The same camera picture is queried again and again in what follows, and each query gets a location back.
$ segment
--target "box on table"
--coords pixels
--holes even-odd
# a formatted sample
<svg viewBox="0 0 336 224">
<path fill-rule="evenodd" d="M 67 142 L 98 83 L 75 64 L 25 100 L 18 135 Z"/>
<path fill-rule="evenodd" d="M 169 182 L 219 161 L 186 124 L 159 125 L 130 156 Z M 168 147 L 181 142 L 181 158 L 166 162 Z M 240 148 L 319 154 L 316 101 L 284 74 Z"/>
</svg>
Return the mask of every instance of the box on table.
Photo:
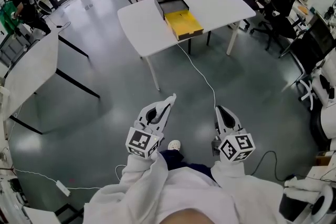
<svg viewBox="0 0 336 224">
<path fill-rule="evenodd" d="M 319 152 L 316 156 L 316 165 L 317 166 L 328 166 L 331 160 L 332 155 L 335 154 L 335 151 L 322 151 Z"/>
<path fill-rule="evenodd" d="M 155 4 L 162 18 L 172 28 L 177 40 L 203 34 L 203 27 L 183 0 L 155 0 Z"/>
</svg>

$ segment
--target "white shoe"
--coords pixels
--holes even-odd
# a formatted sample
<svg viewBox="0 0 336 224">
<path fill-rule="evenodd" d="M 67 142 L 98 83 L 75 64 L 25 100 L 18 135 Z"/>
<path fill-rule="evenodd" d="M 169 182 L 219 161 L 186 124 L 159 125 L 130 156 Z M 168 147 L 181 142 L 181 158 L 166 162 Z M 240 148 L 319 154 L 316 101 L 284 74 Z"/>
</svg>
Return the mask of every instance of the white shoe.
<svg viewBox="0 0 336 224">
<path fill-rule="evenodd" d="M 181 148 L 181 142 L 179 140 L 173 140 L 168 145 L 169 151 L 172 150 L 180 151 L 180 148 Z"/>
</svg>

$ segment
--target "black table leg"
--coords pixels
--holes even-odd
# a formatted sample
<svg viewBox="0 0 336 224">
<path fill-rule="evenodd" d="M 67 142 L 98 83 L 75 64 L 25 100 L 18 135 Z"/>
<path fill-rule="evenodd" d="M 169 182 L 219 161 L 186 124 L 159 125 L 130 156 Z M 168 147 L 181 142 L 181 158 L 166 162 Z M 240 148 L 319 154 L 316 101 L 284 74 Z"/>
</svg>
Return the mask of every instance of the black table leg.
<svg viewBox="0 0 336 224">
<path fill-rule="evenodd" d="M 23 127 L 27 128 L 27 129 L 29 129 L 29 130 L 31 130 L 31 131 L 37 133 L 37 134 L 43 134 L 42 132 L 36 130 L 35 128 L 29 126 L 28 124 L 26 124 L 26 123 L 22 122 L 21 120 L 19 120 L 18 118 L 14 117 L 13 115 L 10 116 L 9 118 L 10 118 L 11 120 L 15 121 L 16 123 L 22 125 Z"/>
<path fill-rule="evenodd" d="M 69 81 L 73 85 L 77 86 L 78 88 L 82 89 L 83 91 L 90 93 L 91 95 L 100 98 L 99 95 L 97 95 L 94 91 L 90 90 L 89 88 L 85 87 L 83 84 L 79 83 L 77 80 L 74 80 L 72 77 L 68 76 L 58 68 L 56 69 L 56 74 L 64 78 L 65 80 Z"/>
<path fill-rule="evenodd" d="M 80 54 L 86 56 L 87 58 L 89 58 L 89 56 L 82 51 L 81 49 L 77 48 L 74 44 L 70 43 L 69 41 L 67 41 L 64 37 L 61 37 L 60 35 L 58 35 L 58 40 L 62 41 L 64 44 L 68 45 L 71 49 L 74 49 L 76 52 L 79 52 Z"/>
<path fill-rule="evenodd" d="M 191 53 L 191 38 L 188 40 L 188 54 Z"/>
<path fill-rule="evenodd" d="M 208 40 L 206 41 L 206 45 L 209 46 L 211 31 L 208 32 Z"/>
</svg>

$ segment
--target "black cable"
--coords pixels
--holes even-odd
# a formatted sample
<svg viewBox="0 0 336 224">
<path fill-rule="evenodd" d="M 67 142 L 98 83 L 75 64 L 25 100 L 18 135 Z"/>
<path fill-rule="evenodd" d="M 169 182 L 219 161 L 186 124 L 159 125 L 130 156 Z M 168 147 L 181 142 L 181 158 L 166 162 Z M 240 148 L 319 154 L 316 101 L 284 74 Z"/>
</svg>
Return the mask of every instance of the black cable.
<svg viewBox="0 0 336 224">
<path fill-rule="evenodd" d="M 287 180 L 287 177 L 286 177 L 285 179 L 283 179 L 283 180 L 281 180 L 281 179 L 278 178 L 278 175 L 277 175 L 278 157 L 277 157 L 277 153 L 276 153 L 275 151 L 267 151 L 267 152 L 261 157 L 261 160 L 259 161 L 259 163 L 258 163 L 256 169 L 254 170 L 254 172 L 253 172 L 251 175 L 254 175 L 254 174 L 257 172 L 259 166 L 260 166 L 261 163 L 263 162 L 263 159 L 265 158 L 265 156 L 266 156 L 268 153 L 273 153 L 273 154 L 274 154 L 274 157 L 275 157 L 275 166 L 274 166 L 274 177 L 275 177 L 275 179 L 276 179 L 277 181 L 280 181 L 280 182 L 284 182 L 284 181 L 286 181 L 286 180 Z"/>
</svg>

